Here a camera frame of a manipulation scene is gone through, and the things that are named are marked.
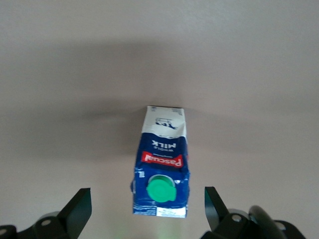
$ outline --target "milk carton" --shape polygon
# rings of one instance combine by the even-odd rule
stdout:
[[[185,218],[189,177],[184,110],[148,106],[132,183],[133,213]]]

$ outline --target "gray surface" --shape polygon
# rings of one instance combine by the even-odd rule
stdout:
[[[204,186],[308,239],[319,220],[319,2],[0,1],[0,225],[91,187],[80,238],[199,238]],[[187,219],[131,214],[146,105],[185,108]]]

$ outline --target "green cap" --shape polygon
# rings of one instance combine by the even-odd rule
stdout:
[[[165,203],[167,201],[175,201],[176,188],[174,181],[164,175],[155,175],[149,180],[146,190],[154,201]]]

